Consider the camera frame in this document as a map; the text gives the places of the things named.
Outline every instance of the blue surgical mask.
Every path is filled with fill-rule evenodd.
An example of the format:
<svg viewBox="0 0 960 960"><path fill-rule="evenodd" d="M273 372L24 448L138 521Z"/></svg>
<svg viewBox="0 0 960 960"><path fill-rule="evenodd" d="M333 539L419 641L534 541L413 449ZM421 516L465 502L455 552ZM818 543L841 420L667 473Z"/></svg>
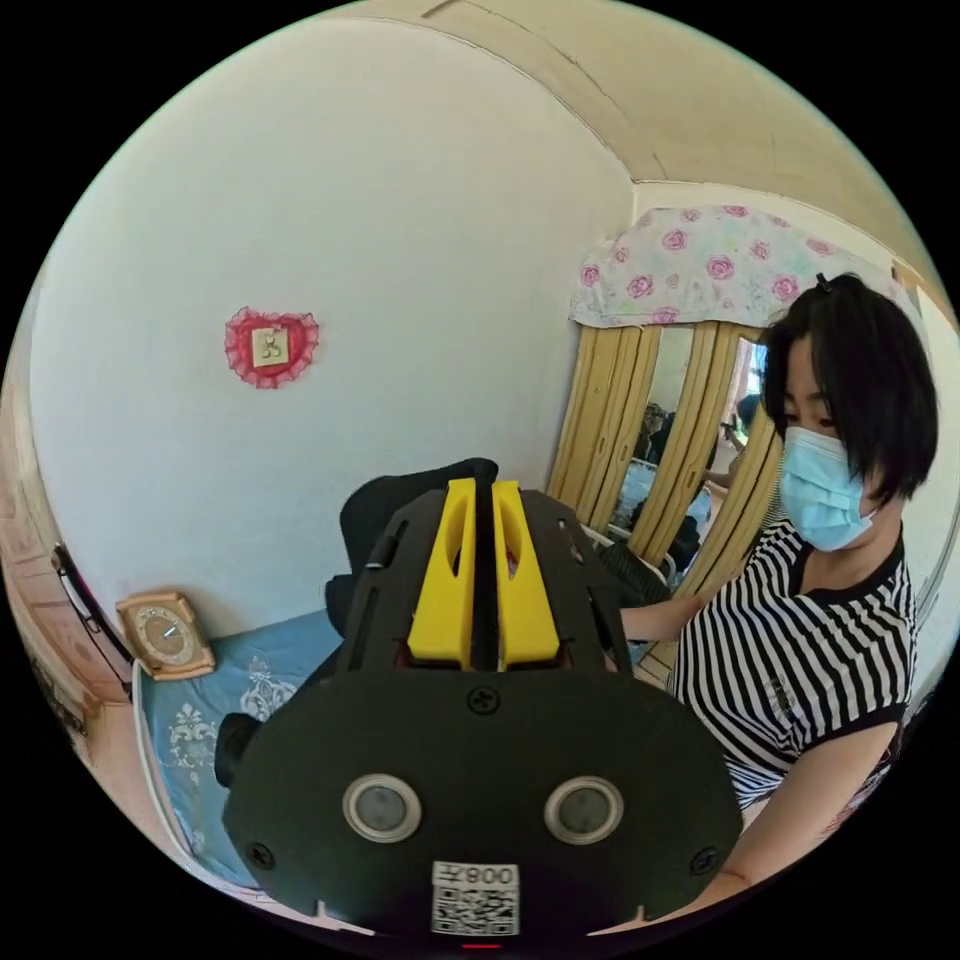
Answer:
<svg viewBox="0 0 960 960"><path fill-rule="evenodd" d="M780 502L797 533L817 550L840 550L870 529L860 516L863 481L850 476L843 444L802 427L783 443Z"/></svg>

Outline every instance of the blue bedsheet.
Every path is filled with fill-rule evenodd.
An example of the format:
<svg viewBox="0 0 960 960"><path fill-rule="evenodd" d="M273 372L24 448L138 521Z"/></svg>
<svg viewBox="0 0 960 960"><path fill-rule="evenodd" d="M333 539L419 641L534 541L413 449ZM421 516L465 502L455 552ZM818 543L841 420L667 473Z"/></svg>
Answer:
<svg viewBox="0 0 960 960"><path fill-rule="evenodd" d="M238 886L257 884L220 822L227 791L213 776L217 728L228 713L266 720L340 645L325 611L213 642L217 669L194 680L141 684L160 776L197 862Z"/></svg>

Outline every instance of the valance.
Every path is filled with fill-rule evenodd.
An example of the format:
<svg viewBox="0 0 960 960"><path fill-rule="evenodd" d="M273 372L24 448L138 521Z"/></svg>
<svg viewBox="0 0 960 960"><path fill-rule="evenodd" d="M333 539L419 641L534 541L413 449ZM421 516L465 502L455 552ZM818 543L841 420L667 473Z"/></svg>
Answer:
<svg viewBox="0 0 960 960"><path fill-rule="evenodd" d="M765 327L816 283L855 273L895 300L926 342L903 287L884 270L794 226L737 205L656 207L582 262L571 315L588 327L726 320Z"/></svg>

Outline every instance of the black and white striped shirt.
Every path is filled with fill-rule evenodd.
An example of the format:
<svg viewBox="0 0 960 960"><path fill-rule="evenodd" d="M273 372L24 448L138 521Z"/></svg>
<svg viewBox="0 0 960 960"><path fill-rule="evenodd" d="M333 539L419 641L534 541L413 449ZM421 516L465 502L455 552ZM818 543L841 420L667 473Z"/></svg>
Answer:
<svg viewBox="0 0 960 960"><path fill-rule="evenodd" d="M902 538L857 586L801 595L811 550L788 520L775 523L680 635L669 691L723 745L741 808L804 751L899 723L910 698L916 612Z"/></svg>

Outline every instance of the clock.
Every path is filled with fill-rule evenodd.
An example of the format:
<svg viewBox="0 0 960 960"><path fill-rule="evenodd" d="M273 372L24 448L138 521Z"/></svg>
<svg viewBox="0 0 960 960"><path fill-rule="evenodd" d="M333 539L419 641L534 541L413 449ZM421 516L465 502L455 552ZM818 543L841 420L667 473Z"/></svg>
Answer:
<svg viewBox="0 0 960 960"><path fill-rule="evenodd" d="M187 680L217 666L181 593L140 593L117 604L123 632L154 680Z"/></svg>

